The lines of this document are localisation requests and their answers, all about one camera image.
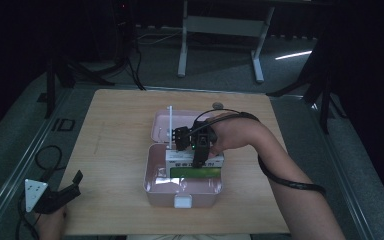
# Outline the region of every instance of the person's right arm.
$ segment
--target person's right arm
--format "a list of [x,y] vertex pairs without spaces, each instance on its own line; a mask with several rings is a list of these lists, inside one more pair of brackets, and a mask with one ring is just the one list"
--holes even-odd
[[[272,132],[262,123],[234,118],[212,125],[217,141],[211,154],[251,145],[277,177],[301,183],[310,178],[290,158]],[[324,196],[292,189],[269,180],[279,209],[294,239],[345,239]]]

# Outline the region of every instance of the pink box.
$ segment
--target pink box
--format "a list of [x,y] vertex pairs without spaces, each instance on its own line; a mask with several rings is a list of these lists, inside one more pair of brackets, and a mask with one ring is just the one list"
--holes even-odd
[[[199,114],[201,112],[173,110],[173,129],[183,126],[190,128]],[[205,114],[200,120],[208,117],[212,117],[212,114]],[[151,137],[158,143],[149,148],[144,179],[144,189],[149,203],[158,207],[211,207],[222,190],[221,178],[166,177],[165,153],[169,139],[166,136],[169,128],[168,121],[168,110],[156,113]]]

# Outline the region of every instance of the plastic container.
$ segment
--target plastic container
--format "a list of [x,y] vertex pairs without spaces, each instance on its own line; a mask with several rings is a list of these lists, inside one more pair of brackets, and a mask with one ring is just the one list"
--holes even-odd
[[[191,127],[195,118],[201,114],[196,111],[174,110],[172,127]],[[200,120],[212,117],[206,114]],[[144,189],[149,203],[158,207],[195,208],[211,207],[222,191],[221,177],[215,178],[167,178],[165,153],[167,149],[167,129],[169,111],[161,110],[155,115],[152,139],[157,142],[150,146],[146,166]]]

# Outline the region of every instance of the person's left hand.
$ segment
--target person's left hand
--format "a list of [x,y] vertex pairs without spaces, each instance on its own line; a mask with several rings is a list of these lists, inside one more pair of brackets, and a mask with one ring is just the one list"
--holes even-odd
[[64,235],[67,207],[63,206],[52,214],[35,213],[36,226],[41,240],[60,240]]

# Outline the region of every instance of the gray floor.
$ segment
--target gray floor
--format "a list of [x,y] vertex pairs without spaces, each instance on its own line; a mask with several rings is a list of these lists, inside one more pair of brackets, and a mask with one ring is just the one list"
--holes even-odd
[[[149,89],[174,88],[205,91],[260,92],[280,89],[294,82],[307,56],[274,60],[286,54],[311,50],[315,41],[305,39],[267,39],[261,57],[266,81],[254,81],[250,50],[255,40],[219,37],[216,44],[207,44],[213,36],[190,37],[188,66],[185,78],[177,77],[180,40],[178,30],[147,31],[139,39],[142,61],[140,78]],[[133,64],[138,54],[132,53]],[[99,69],[107,63],[85,63]],[[129,71],[106,76],[115,88],[134,88]],[[63,150],[62,165],[69,160],[77,134],[93,93],[101,86],[79,80],[74,89],[58,87],[59,107],[53,118],[44,120],[46,105],[36,102],[45,91],[45,77],[32,82],[0,123],[0,239],[11,239],[18,219],[16,199],[21,193],[21,179],[38,178],[41,171],[32,162],[41,147],[58,145]],[[317,110],[306,105],[301,96],[307,86],[294,90],[290,96],[272,99],[288,152],[317,183],[328,189],[328,201],[348,239],[384,239],[384,189],[370,163],[364,147],[347,119],[332,111],[328,121],[330,135],[321,132]],[[73,131],[53,131],[56,119],[75,120]],[[45,161],[54,161],[55,153],[47,151]],[[28,166],[25,174],[11,174]],[[57,188],[63,172],[51,182]],[[95,236],[66,239],[96,239]],[[253,239],[290,239],[287,235],[257,234]]]

